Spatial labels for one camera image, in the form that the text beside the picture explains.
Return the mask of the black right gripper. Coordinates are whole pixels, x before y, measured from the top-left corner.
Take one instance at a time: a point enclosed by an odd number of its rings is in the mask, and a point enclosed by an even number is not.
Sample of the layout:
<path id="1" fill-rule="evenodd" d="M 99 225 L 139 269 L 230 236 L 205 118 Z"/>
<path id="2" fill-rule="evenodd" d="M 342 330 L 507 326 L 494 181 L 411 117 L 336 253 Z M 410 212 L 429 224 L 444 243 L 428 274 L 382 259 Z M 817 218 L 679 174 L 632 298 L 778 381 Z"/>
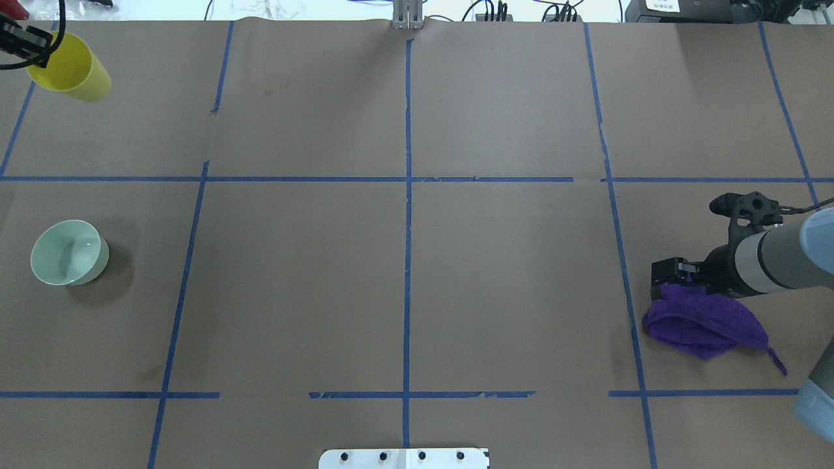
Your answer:
<path id="1" fill-rule="evenodd" d="M 737 244 L 724 244 L 712 250 L 699 263 L 684 258 L 669 258 L 652 263 L 652 280 L 685 280 L 684 284 L 657 284 L 650 286 L 650 299 L 676 300 L 690 293 L 690 286 L 720 294 L 728 298 L 744 298 L 745 284 L 735 265 Z"/>

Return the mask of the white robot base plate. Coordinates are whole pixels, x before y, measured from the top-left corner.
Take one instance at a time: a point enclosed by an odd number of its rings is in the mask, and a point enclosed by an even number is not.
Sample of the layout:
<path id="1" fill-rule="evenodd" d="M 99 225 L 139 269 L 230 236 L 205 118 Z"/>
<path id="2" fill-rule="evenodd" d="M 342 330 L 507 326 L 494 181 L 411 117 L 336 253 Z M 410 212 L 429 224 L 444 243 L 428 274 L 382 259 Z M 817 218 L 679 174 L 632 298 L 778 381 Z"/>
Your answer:
<path id="1" fill-rule="evenodd" d="M 482 448 L 334 449 L 319 457 L 319 468 L 489 468 Z"/>

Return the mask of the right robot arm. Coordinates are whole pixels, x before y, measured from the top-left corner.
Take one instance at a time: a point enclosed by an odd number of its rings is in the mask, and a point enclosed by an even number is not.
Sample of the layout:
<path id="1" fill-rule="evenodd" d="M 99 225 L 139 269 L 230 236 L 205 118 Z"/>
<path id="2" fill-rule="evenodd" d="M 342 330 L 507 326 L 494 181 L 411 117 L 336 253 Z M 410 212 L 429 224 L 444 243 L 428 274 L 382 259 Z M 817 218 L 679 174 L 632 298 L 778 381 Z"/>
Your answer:
<path id="1" fill-rule="evenodd" d="M 743 234 L 705 261 L 673 257 L 652 265 L 657 297 L 642 318 L 650 337 L 709 360 L 741 345 L 786 366 L 768 333 L 741 299 L 777 292 L 832 288 L 832 209 L 795 225 Z"/>

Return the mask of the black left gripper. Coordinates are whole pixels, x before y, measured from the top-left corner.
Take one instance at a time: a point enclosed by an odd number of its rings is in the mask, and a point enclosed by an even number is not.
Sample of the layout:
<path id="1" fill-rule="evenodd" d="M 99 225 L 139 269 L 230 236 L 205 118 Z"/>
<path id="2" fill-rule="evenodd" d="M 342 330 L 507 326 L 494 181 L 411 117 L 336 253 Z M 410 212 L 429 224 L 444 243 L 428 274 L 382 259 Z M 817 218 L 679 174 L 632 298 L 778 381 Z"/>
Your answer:
<path id="1" fill-rule="evenodd" d="M 22 27 L 9 15 L 1 15 L 1 50 L 23 60 L 18 63 L 3 63 L 1 68 L 47 68 L 52 44 L 51 32 L 31 25 Z"/>

